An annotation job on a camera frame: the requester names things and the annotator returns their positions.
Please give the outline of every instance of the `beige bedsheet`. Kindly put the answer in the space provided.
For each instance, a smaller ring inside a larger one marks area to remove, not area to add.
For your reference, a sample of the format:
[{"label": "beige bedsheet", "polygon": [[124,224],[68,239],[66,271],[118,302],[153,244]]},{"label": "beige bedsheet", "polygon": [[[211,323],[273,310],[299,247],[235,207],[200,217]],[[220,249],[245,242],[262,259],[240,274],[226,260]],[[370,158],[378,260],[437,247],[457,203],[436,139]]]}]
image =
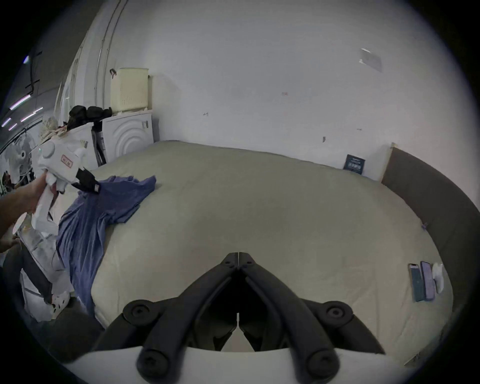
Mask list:
[{"label": "beige bedsheet", "polygon": [[[159,142],[94,171],[156,175],[157,188],[126,224],[108,230],[92,287],[111,323],[135,299],[179,295],[229,252],[248,252],[299,297],[340,300],[403,363],[452,311],[448,277],[432,302],[412,299],[408,263],[441,262],[405,202],[352,172],[283,156]],[[69,186],[61,215],[76,197]]]}]

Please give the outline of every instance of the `white washing machine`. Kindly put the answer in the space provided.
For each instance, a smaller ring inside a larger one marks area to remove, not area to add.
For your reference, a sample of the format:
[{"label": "white washing machine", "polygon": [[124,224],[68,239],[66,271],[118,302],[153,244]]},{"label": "white washing machine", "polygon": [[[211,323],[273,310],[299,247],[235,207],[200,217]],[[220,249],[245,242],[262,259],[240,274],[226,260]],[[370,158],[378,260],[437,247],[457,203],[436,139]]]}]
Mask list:
[{"label": "white washing machine", "polygon": [[153,144],[152,111],[123,112],[102,120],[107,163]]}]

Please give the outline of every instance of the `laundry basket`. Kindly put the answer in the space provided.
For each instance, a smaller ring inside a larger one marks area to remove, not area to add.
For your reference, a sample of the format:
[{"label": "laundry basket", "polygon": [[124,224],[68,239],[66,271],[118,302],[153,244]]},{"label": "laundry basket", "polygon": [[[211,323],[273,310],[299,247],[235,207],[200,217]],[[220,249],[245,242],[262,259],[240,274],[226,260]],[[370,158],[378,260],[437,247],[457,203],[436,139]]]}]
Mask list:
[{"label": "laundry basket", "polygon": [[148,68],[120,68],[110,83],[112,112],[123,112],[148,106]]}]

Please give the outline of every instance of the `black bag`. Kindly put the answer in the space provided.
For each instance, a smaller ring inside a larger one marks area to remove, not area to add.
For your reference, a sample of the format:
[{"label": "black bag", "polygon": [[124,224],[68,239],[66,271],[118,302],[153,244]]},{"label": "black bag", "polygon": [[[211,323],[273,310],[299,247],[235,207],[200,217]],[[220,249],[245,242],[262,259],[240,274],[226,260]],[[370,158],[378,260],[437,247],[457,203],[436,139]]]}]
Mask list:
[{"label": "black bag", "polygon": [[100,107],[88,107],[77,105],[69,113],[67,131],[80,127],[89,122],[97,122],[112,116],[112,108],[102,109]]}]

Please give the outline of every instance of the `black screw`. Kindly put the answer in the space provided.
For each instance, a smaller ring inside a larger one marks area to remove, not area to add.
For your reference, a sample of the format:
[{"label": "black screw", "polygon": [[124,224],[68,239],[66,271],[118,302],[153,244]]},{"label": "black screw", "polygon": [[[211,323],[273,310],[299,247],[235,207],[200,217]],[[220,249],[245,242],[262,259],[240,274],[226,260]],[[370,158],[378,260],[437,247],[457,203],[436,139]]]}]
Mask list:
[{"label": "black screw", "polygon": [[162,352],[149,349],[140,354],[137,369],[144,378],[163,377],[168,373],[168,359]]},{"label": "black screw", "polygon": [[313,353],[307,362],[307,370],[316,378],[327,378],[338,371],[339,365],[333,351],[324,350]]},{"label": "black screw", "polygon": [[344,312],[341,308],[333,307],[327,311],[327,315],[335,318],[340,318],[344,315]]},{"label": "black screw", "polygon": [[143,304],[139,304],[132,309],[133,317],[144,316],[144,314],[148,313],[148,312],[150,312],[150,310],[148,309],[147,306],[145,306]]}]

